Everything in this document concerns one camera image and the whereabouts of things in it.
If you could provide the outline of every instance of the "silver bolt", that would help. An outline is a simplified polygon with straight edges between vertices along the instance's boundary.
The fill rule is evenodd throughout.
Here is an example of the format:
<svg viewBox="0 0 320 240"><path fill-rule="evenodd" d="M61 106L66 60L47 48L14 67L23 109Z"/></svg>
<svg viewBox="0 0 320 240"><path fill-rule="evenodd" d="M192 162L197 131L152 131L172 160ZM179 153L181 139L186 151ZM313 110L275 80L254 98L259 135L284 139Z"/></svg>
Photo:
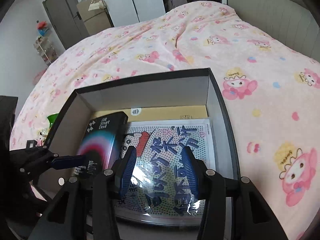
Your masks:
<svg viewBox="0 0 320 240"><path fill-rule="evenodd" d="M216 172L214 170L208 169L205 171L205 173L209 176L213 176L214 174L216 174Z"/></svg>
<svg viewBox="0 0 320 240"><path fill-rule="evenodd" d="M112 175L112 173L113 173L113 170L111 170L111 169L107 169L103 172L103 174L106 176L110 176L110 175Z"/></svg>
<svg viewBox="0 0 320 240"><path fill-rule="evenodd" d="M241 181L242 181L243 183L245 183L245 184L247 184L247 183L250 182L249 178L247 178L247 177L242 177L242 178L241 178Z"/></svg>
<svg viewBox="0 0 320 240"><path fill-rule="evenodd" d="M72 176L72 177L70 177L69 182L75 183L77 180L78 180L78 178L76 176Z"/></svg>
<svg viewBox="0 0 320 240"><path fill-rule="evenodd" d="M65 183L64 178L63 177L59 178L58 179L58 183L59 183L60 186L63 186L63 184Z"/></svg>

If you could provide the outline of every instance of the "bed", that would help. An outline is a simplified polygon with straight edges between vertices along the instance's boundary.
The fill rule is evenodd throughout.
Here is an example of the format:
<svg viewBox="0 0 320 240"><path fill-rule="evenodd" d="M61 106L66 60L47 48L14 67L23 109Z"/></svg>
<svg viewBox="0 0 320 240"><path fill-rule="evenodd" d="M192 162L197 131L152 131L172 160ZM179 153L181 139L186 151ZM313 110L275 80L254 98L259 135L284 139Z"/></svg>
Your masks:
<svg viewBox="0 0 320 240"><path fill-rule="evenodd" d="M242 21L228 5L189 3L68 49L28 97L11 150L31 139L41 143L47 116L58 113L75 88L207 67L228 109L241 175L254 182L288 238L299 239L320 207L320 64Z"/></svg>

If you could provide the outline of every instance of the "cardboard box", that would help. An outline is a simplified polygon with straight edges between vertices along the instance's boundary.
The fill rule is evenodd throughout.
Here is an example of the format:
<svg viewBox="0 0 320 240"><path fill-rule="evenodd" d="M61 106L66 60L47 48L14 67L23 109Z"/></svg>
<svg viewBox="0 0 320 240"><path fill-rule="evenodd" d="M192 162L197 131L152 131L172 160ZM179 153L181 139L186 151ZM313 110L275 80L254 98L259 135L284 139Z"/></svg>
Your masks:
<svg viewBox="0 0 320 240"><path fill-rule="evenodd" d="M141 113L131 115L131 108L141 108ZM227 109L209 68L134 76L77 89L61 109L44 147L60 156L75 155L91 118L121 110L129 116L129 122L209 118L216 171L226 178L240 178ZM71 171L50 169L40 176L38 186L57 192L58 179L68 179ZM230 198L226 224L230 232Z"/></svg>

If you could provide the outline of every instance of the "door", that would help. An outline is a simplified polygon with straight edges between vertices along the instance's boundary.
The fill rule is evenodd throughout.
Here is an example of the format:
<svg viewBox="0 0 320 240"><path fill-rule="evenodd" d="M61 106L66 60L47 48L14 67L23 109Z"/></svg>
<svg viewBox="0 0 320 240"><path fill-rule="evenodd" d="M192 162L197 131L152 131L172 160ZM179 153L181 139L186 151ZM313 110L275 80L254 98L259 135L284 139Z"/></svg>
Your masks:
<svg viewBox="0 0 320 240"><path fill-rule="evenodd" d="M44 8L65 49L89 36L77 10L78 0L45 0Z"/></svg>

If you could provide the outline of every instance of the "white handbag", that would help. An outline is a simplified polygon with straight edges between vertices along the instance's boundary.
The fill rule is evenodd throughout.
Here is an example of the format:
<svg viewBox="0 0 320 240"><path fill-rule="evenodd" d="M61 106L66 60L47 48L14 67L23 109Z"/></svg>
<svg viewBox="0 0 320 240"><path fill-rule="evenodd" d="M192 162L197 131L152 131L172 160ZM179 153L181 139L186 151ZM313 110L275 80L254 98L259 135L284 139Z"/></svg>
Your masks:
<svg viewBox="0 0 320 240"><path fill-rule="evenodd" d="M91 0L88 11L97 10L97 9L105 9L107 7L106 2L104 0Z"/></svg>

